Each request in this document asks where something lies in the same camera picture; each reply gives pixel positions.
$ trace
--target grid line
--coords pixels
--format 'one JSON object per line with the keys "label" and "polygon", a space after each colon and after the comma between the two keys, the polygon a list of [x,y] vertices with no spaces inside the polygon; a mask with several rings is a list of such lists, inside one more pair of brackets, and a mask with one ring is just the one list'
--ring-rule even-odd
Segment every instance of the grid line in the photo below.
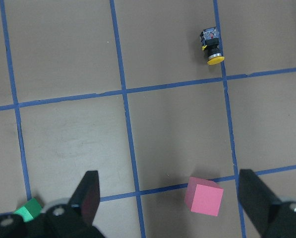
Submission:
{"label": "grid line", "polygon": [[[217,0],[213,0],[213,5],[214,5],[216,27],[218,31],[221,32]],[[220,51],[222,52],[222,55],[224,55],[223,41],[222,41],[221,34],[219,35],[219,40],[220,40],[220,45],[219,45]],[[233,120],[232,120],[231,106],[230,106],[229,95],[228,95],[228,83],[227,83],[226,68],[225,68],[224,61],[221,62],[221,70],[222,70],[222,77],[223,77],[225,104],[226,104],[226,112],[227,112],[227,119],[228,119],[228,129],[229,129],[229,136],[230,136],[230,143],[231,143],[231,150],[232,150],[234,174],[235,174],[235,184],[236,184],[236,194],[237,194],[237,200],[238,200],[237,202],[238,202],[238,211],[239,211],[239,218],[240,218],[241,235],[242,235],[242,238],[246,238],[246,227],[245,227],[245,220],[243,216],[243,209],[238,199],[239,173],[238,173],[238,164],[237,164],[237,158],[236,158],[236,152],[235,152]]]}
{"label": "grid line", "polygon": [[[229,81],[229,80],[261,77],[261,76],[268,76],[268,75],[274,75],[274,74],[294,73],[294,72],[296,72],[296,67],[270,70],[270,71],[261,71],[261,72],[255,72],[252,74],[236,74],[236,75],[229,75],[229,76],[227,75],[226,78]],[[159,84],[159,85],[144,86],[144,87],[138,87],[138,88],[127,88],[126,92],[127,94],[147,92],[147,91],[163,90],[163,89],[199,85],[199,84],[206,84],[206,83],[215,83],[215,82],[221,82],[221,81],[223,81],[223,79],[220,77],[196,79],[196,80],[182,81],[182,82],[169,83],[169,84]],[[91,99],[91,98],[100,98],[100,97],[107,97],[107,96],[114,96],[114,95],[122,95],[122,90],[113,90],[113,91],[108,91],[104,93],[90,93],[90,94],[58,97],[58,98],[40,99],[40,100],[18,103],[17,106],[20,108],[23,108],[23,107],[38,106],[43,104],[60,103],[64,101],[74,101],[74,100],[83,100],[83,99]],[[3,106],[0,106],[0,111],[10,110],[14,108],[15,106],[13,104],[3,105]]]}
{"label": "grid line", "polygon": [[137,194],[137,192],[140,191],[139,178],[138,178],[136,158],[135,158],[135,152],[134,152],[134,146],[133,146],[133,137],[132,137],[132,130],[131,130],[131,122],[130,122],[127,87],[126,87],[125,75],[124,75],[124,70],[123,70],[121,45],[120,45],[120,39],[119,39],[117,15],[116,15],[114,0],[110,0],[110,7],[111,7],[111,13],[112,13],[113,28],[114,28],[114,35],[115,35],[115,42],[116,42],[116,50],[117,50],[117,57],[118,57],[121,90],[122,90],[122,97],[123,97],[123,104],[124,104],[124,111],[125,111],[125,120],[126,120],[126,126],[127,126],[128,142],[129,142],[129,148],[130,148],[130,157],[131,157],[131,165],[132,165],[134,187],[135,187],[135,192],[136,192],[136,201],[137,201],[140,232],[141,232],[141,238],[145,238],[146,234],[145,234],[145,228],[144,228],[144,219],[143,219],[141,196],[140,196],[140,194]]}
{"label": "grid line", "polygon": [[[263,176],[263,175],[277,174],[277,173],[292,171],[292,170],[296,170],[296,165],[279,167],[279,168],[268,169],[268,170],[261,170],[261,171],[256,171],[255,173],[258,176]],[[224,181],[231,181],[234,179],[235,179],[235,176],[227,176],[227,177],[213,178],[210,180],[214,181],[214,182],[224,182]],[[112,195],[112,196],[101,197],[100,202],[107,202],[107,201],[112,201],[112,200],[128,198],[128,197],[135,197],[138,194],[147,195],[147,194],[153,194],[153,193],[159,193],[159,192],[166,192],[166,191],[176,190],[176,189],[181,189],[181,188],[186,188],[186,187],[187,187],[187,183],[182,183],[182,184],[176,184],[176,185],[171,185],[171,186],[166,186],[166,187],[159,187],[159,188],[153,188],[153,189],[149,189],[149,190],[143,190],[140,192],[129,192],[129,193],[116,194],[116,195]],[[12,212],[0,213],[0,215],[10,214],[10,213],[12,213]]]}
{"label": "grid line", "polygon": [[283,68],[283,69],[269,70],[269,71],[261,71],[261,72],[251,73],[251,74],[230,75],[230,76],[227,76],[227,80],[244,79],[244,78],[268,76],[268,75],[282,74],[282,73],[294,73],[294,72],[296,72],[296,67],[295,68]]}
{"label": "grid line", "polygon": [[20,146],[20,153],[21,153],[21,165],[22,165],[24,186],[25,186],[27,200],[30,200],[32,198],[31,188],[30,188],[29,174],[28,174],[27,162],[26,162],[25,151],[24,151],[24,143],[23,143],[23,136],[22,136],[22,129],[21,129],[21,115],[20,115],[20,109],[18,106],[17,91],[15,87],[11,47],[9,42],[9,33],[8,33],[8,26],[7,26],[7,18],[5,14],[4,0],[0,0],[0,13],[1,13],[1,20],[2,20],[4,43],[6,47],[6,58],[7,58],[11,93],[12,93],[14,112],[15,112],[15,118],[17,123],[17,130],[18,130],[18,139],[19,139],[19,146]]}

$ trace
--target yellow push button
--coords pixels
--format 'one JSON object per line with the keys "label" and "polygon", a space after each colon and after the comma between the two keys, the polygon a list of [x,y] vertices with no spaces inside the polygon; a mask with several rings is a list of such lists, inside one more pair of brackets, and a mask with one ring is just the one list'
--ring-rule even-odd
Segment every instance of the yellow push button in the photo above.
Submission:
{"label": "yellow push button", "polygon": [[214,57],[212,59],[210,59],[209,61],[207,61],[207,63],[209,65],[214,65],[214,64],[218,64],[222,61],[224,61],[225,57],[224,56],[217,56],[217,57]]}

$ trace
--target brown floor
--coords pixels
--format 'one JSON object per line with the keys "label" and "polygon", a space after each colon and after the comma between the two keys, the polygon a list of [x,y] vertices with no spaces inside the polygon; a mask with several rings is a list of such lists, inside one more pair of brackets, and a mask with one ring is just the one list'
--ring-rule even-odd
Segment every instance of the brown floor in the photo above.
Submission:
{"label": "brown floor", "polygon": [[[110,3],[0,1],[0,213],[98,170],[108,238],[258,238],[234,169],[296,198],[296,0]],[[198,39],[214,6],[226,73]],[[189,176],[220,181],[218,217],[189,212]]]}

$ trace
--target electrical component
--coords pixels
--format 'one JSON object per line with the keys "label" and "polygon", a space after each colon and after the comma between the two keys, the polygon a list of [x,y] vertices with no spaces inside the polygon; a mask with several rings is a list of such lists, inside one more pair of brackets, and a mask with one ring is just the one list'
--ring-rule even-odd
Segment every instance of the electrical component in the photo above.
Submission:
{"label": "electrical component", "polygon": [[219,31],[216,27],[204,29],[200,35],[202,50],[207,51],[209,65],[222,62],[225,57],[219,49]]}

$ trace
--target foam block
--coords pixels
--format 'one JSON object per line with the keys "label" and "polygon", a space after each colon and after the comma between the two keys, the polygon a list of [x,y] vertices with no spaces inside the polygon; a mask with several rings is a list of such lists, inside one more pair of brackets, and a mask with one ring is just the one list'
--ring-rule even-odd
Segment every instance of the foam block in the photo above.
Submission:
{"label": "foam block", "polygon": [[35,198],[32,198],[22,207],[18,208],[14,214],[22,216],[24,222],[29,222],[40,214],[41,209],[42,207],[39,202]]}
{"label": "foam block", "polygon": [[218,216],[223,192],[213,181],[190,177],[184,201],[191,212]]}

